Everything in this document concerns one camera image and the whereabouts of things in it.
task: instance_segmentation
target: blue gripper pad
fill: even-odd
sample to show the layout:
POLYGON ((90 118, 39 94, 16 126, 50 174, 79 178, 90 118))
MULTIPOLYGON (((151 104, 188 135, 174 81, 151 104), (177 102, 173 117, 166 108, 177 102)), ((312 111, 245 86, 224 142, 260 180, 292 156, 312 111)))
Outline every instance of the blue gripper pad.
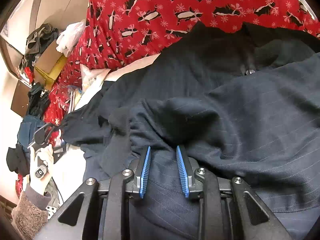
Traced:
POLYGON ((182 154, 179 146, 177 146, 176 155, 177 155, 177 163, 178 163, 178 169, 180 174, 182 191, 187 198, 189 197, 188 176, 187 176, 187 171, 184 166, 184 162, 182 159, 182 154))
POLYGON ((140 190, 139 190, 140 198, 143 198, 143 195, 145 194, 146 189, 147 189, 147 182, 148 182, 150 165, 151 165, 150 151, 151 151, 151 147, 149 146, 146 158, 144 160, 142 173, 141 173, 141 183, 140 183, 140 190))

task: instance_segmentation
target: triangular cutout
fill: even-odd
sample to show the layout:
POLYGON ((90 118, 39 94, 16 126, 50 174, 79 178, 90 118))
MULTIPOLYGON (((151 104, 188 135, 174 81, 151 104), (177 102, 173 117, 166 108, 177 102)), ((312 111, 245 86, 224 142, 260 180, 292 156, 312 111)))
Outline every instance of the triangular cutout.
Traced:
POLYGON ((68 208, 58 218, 58 221, 69 226, 75 226, 78 221, 82 202, 84 200, 84 194, 79 194, 76 199, 68 206, 68 208))
POLYGON ((256 202, 256 200, 247 191, 243 192, 243 197, 247 205, 250 222, 253 226, 259 225, 269 221, 269 216, 256 202))

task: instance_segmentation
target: white plastic bag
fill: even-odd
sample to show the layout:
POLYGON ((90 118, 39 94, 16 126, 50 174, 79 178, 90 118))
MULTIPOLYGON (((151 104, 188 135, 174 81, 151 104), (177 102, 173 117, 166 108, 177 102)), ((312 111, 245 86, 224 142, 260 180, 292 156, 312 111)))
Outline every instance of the white plastic bag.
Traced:
POLYGON ((82 78, 82 92, 85 92, 95 80, 100 80, 100 84, 104 81, 110 69, 88 69, 85 65, 80 64, 82 78))
POLYGON ((84 28, 85 20, 68 25, 66 30, 62 32, 57 39, 57 51, 68 57, 73 50, 73 47, 78 43, 84 28))

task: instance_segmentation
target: person's arm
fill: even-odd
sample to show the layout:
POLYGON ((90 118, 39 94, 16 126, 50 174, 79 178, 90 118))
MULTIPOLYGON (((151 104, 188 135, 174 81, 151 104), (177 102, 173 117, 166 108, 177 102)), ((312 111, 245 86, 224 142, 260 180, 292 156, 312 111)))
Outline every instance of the person's arm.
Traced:
POLYGON ((52 146, 41 149, 37 154, 43 161, 48 163, 48 172, 42 179, 34 176, 37 168, 37 157, 31 147, 30 154, 30 184, 26 190, 21 192, 17 207, 12 210, 12 225, 25 240, 35 237, 41 227, 48 221, 48 211, 46 207, 51 200, 48 192, 44 192, 53 172, 52 146))

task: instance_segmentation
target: silver bolt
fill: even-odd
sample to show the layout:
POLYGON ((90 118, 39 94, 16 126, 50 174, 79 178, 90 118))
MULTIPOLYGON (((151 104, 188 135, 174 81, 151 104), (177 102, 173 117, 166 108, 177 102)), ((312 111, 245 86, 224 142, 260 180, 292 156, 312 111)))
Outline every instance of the silver bolt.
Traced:
POLYGON ((240 177, 236 177, 234 180, 233 180, 236 184, 241 184, 242 183, 242 179, 240 177))
POLYGON ((200 175, 204 175, 205 174, 205 168, 198 168, 197 169, 197 173, 199 173, 200 175))
POLYGON ((95 182, 96 182, 96 179, 94 178, 90 178, 86 180, 86 184, 89 186, 93 185, 95 182))
POLYGON ((122 175, 123 176, 130 176, 132 173, 132 170, 126 169, 122 171, 122 175))

